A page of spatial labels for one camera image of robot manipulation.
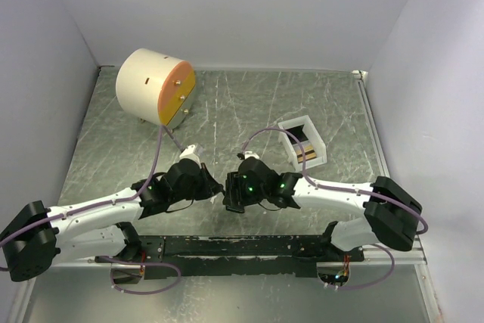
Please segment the gold credit card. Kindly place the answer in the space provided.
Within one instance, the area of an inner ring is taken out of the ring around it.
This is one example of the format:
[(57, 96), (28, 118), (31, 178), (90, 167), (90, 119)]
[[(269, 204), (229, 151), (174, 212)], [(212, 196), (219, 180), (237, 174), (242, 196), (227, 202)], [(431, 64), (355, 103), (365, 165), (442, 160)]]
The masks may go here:
[(304, 157), (306, 158), (306, 161), (314, 160), (318, 157), (314, 147), (310, 143), (302, 143), (302, 148), (300, 148), (298, 144), (295, 144), (294, 150), (296, 152), (298, 163), (302, 163)]

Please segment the white card tray box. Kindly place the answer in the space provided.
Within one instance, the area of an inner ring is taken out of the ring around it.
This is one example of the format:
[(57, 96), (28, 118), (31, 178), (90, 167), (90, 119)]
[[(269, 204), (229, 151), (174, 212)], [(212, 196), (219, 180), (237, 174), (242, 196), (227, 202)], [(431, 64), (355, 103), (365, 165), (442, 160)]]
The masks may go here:
[(278, 123), (278, 128), (285, 130), (280, 133), (278, 140), (287, 152), (288, 161), (296, 172), (302, 172), (303, 163), (297, 162), (295, 144), (303, 148), (302, 143), (310, 143), (318, 155), (314, 160), (306, 161), (306, 169), (321, 166), (327, 162), (326, 144), (308, 115), (282, 121)]

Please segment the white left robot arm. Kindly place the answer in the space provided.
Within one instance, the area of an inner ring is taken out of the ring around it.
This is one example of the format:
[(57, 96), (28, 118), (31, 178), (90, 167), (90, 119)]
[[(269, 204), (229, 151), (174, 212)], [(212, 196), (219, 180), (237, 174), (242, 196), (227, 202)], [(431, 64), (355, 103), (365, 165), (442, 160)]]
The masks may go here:
[(205, 164), (182, 160), (167, 172), (98, 199), (59, 207), (45, 207), (40, 200), (28, 203), (1, 233), (4, 270), (21, 282), (58, 263), (91, 256), (139, 262), (143, 253), (135, 221), (223, 191)]

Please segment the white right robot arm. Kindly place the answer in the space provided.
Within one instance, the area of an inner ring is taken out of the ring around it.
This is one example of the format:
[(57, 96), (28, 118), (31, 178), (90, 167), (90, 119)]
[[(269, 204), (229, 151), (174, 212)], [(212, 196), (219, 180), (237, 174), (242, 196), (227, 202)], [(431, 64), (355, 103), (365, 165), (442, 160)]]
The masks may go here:
[(300, 172), (279, 174), (248, 157), (227, 175), (223, 204), (228, 211), (244, 213), (263, 200), (281, 209), (328, 207), (352, 214), (352, 220), (332, 222), (323, 233), (321, 252), (332, 261), (356, 247), (377, 243), (411, 250), (422, 212), (422, 206), (386, 176), (360, 184), (327, 182)]

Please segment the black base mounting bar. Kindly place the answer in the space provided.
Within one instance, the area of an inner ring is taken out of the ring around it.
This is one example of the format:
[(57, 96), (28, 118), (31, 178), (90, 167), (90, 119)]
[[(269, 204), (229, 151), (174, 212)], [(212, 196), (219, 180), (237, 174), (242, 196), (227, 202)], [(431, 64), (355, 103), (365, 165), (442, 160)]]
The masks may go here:
[(123, 262), (169, 263), (181, 276), (295, 275), (316, 278), (317, 264), (361, 262), (361, 248), (343, 252), (322, 235), (176, 236), (141, 235)]

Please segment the round cream mini drawer cabinet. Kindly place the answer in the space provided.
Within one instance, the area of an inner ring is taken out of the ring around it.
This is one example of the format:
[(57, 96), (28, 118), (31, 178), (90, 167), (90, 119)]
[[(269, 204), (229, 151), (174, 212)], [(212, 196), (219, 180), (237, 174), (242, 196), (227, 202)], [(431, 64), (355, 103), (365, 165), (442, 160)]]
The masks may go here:
[(194, 103), (196, 76), (189, 62), (140, 48), (120, 67), (115, 89), (126, 113), (174, 129)]

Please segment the white corner bracket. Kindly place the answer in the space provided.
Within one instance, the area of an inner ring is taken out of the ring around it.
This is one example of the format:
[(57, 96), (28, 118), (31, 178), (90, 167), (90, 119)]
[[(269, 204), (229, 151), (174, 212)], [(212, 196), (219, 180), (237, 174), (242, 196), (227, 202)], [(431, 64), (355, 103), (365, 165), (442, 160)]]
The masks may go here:
[(363, 70), (353, 70), (352, 75), (356, 79), (360, 79), (361, 81), (365, 82), (368, 77), (368, 72)]

